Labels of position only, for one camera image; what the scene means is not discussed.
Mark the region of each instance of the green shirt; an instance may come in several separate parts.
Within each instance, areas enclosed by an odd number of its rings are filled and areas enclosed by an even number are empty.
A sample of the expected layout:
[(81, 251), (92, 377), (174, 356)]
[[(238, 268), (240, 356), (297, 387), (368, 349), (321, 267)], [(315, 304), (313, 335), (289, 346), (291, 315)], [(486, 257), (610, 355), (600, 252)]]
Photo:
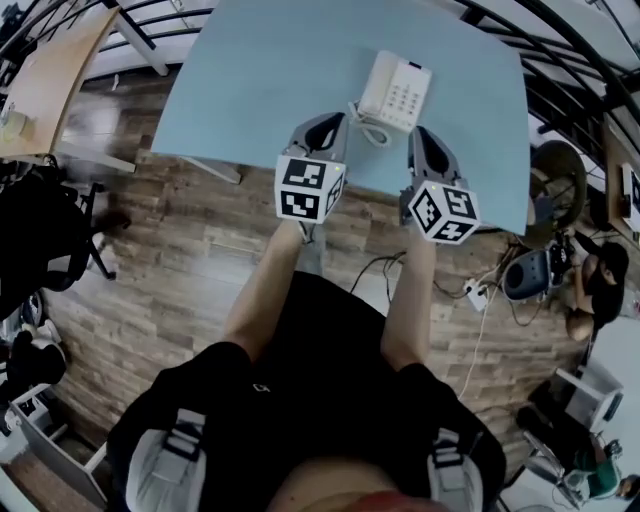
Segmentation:
[(576, 469), (590, 471), (587, 477), (591, 498), (609, 494), (618, 486), (618, 473), (611, 459), (598, 464), (593, 449), (576, 454)]

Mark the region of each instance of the blue table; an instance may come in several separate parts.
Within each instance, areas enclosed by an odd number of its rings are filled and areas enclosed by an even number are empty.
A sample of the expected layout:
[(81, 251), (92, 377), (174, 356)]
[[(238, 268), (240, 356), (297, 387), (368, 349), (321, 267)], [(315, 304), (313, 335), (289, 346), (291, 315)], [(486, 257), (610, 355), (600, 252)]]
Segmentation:
[[(529, 135), (518, 54), (411, 0), (222, 0), (180, 71), (152, 151), (275, 167), (293, 129), (360, 99), (379, 50), (433, 71), (420, 124), (457, 156), (484, 223), (522, 234)], [(407, 136), (351, 130), (348, 181), (398, 195)]]

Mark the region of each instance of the white telephone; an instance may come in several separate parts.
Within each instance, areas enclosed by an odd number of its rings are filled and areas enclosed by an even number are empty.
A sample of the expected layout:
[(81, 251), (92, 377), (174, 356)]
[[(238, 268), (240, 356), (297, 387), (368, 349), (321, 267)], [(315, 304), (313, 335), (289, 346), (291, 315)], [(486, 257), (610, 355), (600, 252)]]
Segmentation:
[(386, 50), (379, 52), (358, 104), (360, 119), (410, 133), (418, 124), (430, 81), (428, 69)]

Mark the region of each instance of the wooden floor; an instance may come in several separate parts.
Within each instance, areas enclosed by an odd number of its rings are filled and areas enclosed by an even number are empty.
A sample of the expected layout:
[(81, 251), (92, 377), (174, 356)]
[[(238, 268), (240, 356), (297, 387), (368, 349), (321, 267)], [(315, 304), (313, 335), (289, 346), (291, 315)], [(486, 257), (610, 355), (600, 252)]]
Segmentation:
[[(46, 293), (49, 315), (71, 356), (57, 390), (77, 421), (92, 427), (95, 442), (104, 440), (162, 368), (220, 340), (227, 312), (278, 223), (272, 172), (243, 168), (242, 184), (234, 186), (149, 152), (174, 78), (125, 75), (115, 91), (111, 80), (87, 84), (65, 131), (68, 140), (138, 164), (135, 174), (125, 175), (72, 163), (71, 177), (104, 182), (109, 204), (126, 209), (133, 224), (104, 240), (103, 255), (118, 272), (115, 282), (92, 266), (70, 290)], [(347, 289), (371, 258), (404, 249), (407, 238), (398, 226), (396, 199), (349, 187), (325, 229), (326, 276)], [(493, 268), (508, 242), (506, 234), (482, 235), (462, 247), (439, 248), (438, 284), (458, 292), (469, 276)], [(398, 270), (392, 269), (394, 279)], [(381, 271), (373, 266), (356, 293), (386, 312)], [(536, 308), (534, 302), (520, 306), (518, 317), (524, 322)], [(480, 320), (468, 300), (435, 292), (427, 364), (456, 391), (469, 371)], [(496, 296), (463, 401), (503, 443), (511, 470), (528, 448), (510, 411), (556, 367), (572, 366), (583, 349), (567, 338), (559, 313), (543, 308), (522, 328)]]

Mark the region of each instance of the black office chair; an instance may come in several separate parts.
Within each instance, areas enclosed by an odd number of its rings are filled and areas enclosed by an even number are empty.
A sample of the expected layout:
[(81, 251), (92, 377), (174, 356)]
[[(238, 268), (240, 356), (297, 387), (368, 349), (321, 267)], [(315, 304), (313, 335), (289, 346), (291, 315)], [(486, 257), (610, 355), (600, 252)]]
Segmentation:
[[(78, 281), (89, 256), (105, 278), (115, 279), (100, 258), (92, 237), (130, 224), (129, 218), (109, 212), (93, 217), (93, 203), (104, 187), (94, 183), (82, 207), (76, 190), (58, 183), (57, 167), (35, 168), (0, 193), (0, 319), (4, 319), (40, 288), (63, 291)], [(67, 261), (63, 270), (49, 270), (50, 262)]]

